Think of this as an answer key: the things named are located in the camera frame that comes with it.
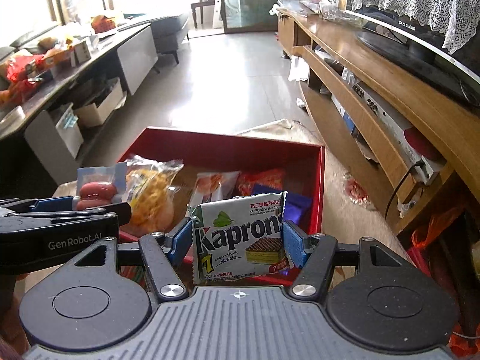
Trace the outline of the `Kaprons wafer packet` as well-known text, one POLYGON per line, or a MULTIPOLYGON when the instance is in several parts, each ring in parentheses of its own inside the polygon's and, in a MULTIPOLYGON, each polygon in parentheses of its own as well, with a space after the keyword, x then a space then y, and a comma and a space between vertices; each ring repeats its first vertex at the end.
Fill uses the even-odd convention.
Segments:
POLYGON ((206 202, 193 220, 193 282, 237 281, 290 268, 283 224, 287 192, 206 202))

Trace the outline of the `white cardboard box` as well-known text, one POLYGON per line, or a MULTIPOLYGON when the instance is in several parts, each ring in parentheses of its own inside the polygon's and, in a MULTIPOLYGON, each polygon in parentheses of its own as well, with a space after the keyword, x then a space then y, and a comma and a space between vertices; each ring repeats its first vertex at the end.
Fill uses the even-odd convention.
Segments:
POLYGON ((97 92, 93 93, 82 106, 74 110, 80 127, 102 126, 113 111, 122 107, 125 99, 126 92, 122 89, 120 78, 107 80, 97 87, 97 92))

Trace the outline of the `floral beige tablecloth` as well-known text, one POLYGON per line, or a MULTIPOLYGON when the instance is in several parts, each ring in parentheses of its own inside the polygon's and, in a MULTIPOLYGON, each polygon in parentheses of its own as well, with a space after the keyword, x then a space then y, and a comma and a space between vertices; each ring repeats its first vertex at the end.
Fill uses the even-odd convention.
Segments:
MULTIPOLYGON (((240 133, 239 136, 323 145, 323 143, 320 143, 320 138, 317 138, 300 122, 289 119, 281 119, 253 127, 244 133, 240 133)), ((176 222, 185 216, 186 205, 191 198, 197 173, 203 172, 203 170, 200 171, 187 165, 185 159, 184 162, 185 166, 177 174, 173 183, 173 188, 176 188, 173 198, 176 214, 174 220, 176 222)), ((365 197, 365 192, 361 193, 364 196, 360 198, 360 186, 354 181, 352 175, 347 174, 346 168, 329 149, 326 149, 325 153, 324 180, 324 205, 321 222, 321 230, 324 233, 335 236, 339 242, 352 244, 356 243, 362 236, 372 236, 411 262, 399 240, 383 218, 385 209, 380 208, 378 210, 377 206, 380 206, 380 203, 372 203, 369 197, 365 197)), ((76 183, 76 181, 71 181, 61 184, 50 195, 53 197, 72 195, 76 191, 76 183)), ((29 291, 32 286, 43 280, 58 267, 33 272, 26 278, 17 281, 14 294, 18 299, 21 299, 26 291, 29 291)), ((353 268, 335 269, 336 273, 332 286, 353 274, 353 268)))

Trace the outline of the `white set top box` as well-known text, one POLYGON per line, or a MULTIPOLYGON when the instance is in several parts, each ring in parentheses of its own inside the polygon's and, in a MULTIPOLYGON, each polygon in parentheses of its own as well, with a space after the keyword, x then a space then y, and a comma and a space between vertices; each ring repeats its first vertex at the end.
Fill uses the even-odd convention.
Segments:
POLYGON ((410 165, 421 162, 416 168, 419 180, 431 185, 443 169, 446 160, 433 144, 390 103, 372 88, 355 76, 343 77, 343 80, 356 92, 373 115, 388 130, 400 146, 400 151, 410 165))

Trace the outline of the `blue wafer biscuit pack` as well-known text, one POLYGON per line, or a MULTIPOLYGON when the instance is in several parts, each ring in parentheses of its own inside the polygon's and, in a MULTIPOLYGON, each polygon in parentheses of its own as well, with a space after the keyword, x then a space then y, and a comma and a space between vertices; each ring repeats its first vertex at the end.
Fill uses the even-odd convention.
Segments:
POLYGON ((307 233, 299 227, 312 205, 310 197, 256 184, 249 197, 247 225, 241 228, 245 258, 260 274, 274 274, 290 266, 303 267, 312 252, 307 233))

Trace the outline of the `red cardboard box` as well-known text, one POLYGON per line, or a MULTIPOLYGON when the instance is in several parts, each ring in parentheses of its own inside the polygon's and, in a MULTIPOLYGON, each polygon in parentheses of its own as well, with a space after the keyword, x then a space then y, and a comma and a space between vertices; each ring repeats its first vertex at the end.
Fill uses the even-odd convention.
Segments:
POLYGON ((172 182, 177 189, 172 198, 175 224, 189 214, 198 174, 239 171, 256 175, 280 169, 284 173, 282 188, 312 201, 299 221, 300 228, 307 234, 321 230, 326 161, 323 145, 147 127, 120 160, 135 155, 162 163, 180 160, 184 164, 172 182))

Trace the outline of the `grey sofa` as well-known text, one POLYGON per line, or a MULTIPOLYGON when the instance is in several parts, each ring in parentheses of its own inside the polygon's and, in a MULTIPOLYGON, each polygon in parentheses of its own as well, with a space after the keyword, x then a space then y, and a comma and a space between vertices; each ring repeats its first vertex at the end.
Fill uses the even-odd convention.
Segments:
POLYGON ((177 51, 185 38, 189 38, 191 22, 187 14, 156 18, 151 21, 154 46, 158 55, 172 55, 179 63, 177 51))

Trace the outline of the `clear yellow egg crisp bag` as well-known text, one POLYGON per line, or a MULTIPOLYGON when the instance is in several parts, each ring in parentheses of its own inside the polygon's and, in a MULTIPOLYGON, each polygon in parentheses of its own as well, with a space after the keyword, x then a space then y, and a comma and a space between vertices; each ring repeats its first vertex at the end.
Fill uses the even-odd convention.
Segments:
POLYGON ((159 162, 135 154, 125 162, 126 191, 122 201, 130 205, 132 213, 120 230, 137 238, 167 233, 175 216, 173 180, 184 166, 182 160, 159 162))

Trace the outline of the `curved television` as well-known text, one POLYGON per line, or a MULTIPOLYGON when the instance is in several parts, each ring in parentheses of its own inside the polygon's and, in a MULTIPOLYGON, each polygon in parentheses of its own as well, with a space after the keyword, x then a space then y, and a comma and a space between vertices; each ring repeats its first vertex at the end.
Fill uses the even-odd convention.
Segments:
POLYGON ((443 48, 444 35, 408 16, 377 7, 346 10, 365 21, 356 36, 366 47, 423 80, 464 107, 479 108, 479 26, 453 54, 443 48))

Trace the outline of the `silver duck snack packet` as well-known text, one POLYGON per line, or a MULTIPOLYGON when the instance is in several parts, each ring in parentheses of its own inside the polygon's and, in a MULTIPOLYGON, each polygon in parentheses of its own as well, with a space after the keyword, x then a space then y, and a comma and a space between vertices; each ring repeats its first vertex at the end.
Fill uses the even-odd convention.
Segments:
POLYGON ((197 178, 189 206, 218 202, 233 197, 233 190, 240 172, 202 172, 197 178))

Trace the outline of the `orange plastic bag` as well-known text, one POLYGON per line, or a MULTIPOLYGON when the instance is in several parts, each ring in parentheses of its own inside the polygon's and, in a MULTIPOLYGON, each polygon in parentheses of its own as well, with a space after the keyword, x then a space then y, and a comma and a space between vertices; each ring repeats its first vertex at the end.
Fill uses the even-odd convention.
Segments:
POLYGON ((479 358, 479 221, 463 206, 433 214, 411 235, 409 257, 456 301, 459 317, 448 347, 479 358))

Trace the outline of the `vacuum packed sausages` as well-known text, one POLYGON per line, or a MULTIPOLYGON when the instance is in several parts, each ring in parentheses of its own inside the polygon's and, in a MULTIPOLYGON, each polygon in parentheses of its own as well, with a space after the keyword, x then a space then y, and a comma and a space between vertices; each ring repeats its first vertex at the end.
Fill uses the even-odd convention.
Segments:
POLYGON ((126 163, 78 168, 72 208, 83 211, 120 203, 126 191, 126 173, 126 163))

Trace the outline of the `red Trolli gummy bag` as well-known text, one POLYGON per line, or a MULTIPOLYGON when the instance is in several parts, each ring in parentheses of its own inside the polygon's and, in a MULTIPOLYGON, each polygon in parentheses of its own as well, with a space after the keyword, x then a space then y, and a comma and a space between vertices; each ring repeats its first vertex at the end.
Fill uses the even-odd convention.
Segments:
POLYGON ((282 189, 286 172, 283 169, 275 168, 264 172, 240 172, 236 190, 241 196, 250 196, 256 185, 270 189, 282 189))

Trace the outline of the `wooden TV cabinet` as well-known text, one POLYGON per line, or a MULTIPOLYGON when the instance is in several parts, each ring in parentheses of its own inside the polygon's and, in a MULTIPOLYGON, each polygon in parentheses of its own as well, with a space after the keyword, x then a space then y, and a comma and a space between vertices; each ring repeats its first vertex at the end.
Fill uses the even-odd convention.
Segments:
POLYGON ((279 41, 285 53, 304 59, 308 79, 300 83, 307 111, 331 153, 388 213, 395 234, 420 226, 456 198, 479 204, 479 117, 362 45, 350 26, 318 16, 279 10, 279 41), (420 188, 400 146, 341 76, 314 51, 319 46, 380 94, 413 124, 445 158, 419 203, 400 218, 387 201, 407 202, 420 188))

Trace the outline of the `red spicy strip packet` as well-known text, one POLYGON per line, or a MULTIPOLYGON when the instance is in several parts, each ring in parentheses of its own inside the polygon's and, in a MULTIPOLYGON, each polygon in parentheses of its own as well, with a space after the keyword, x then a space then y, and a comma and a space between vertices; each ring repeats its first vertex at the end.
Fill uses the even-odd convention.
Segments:
MULTIPOLYGON (((188 292, 191 292, 193 289, 193 252, 190 227, 174 228, 168 233, 153 232, 145 235, 144 238, 155 239, 181 283, 188 292)), ((152 291, 153 284, 147 280, 147 270, 137 248, 140 238, 121 232, 120 240, 122 241, 118 247, 120 274, 137 282, 144 289, 152 291)))

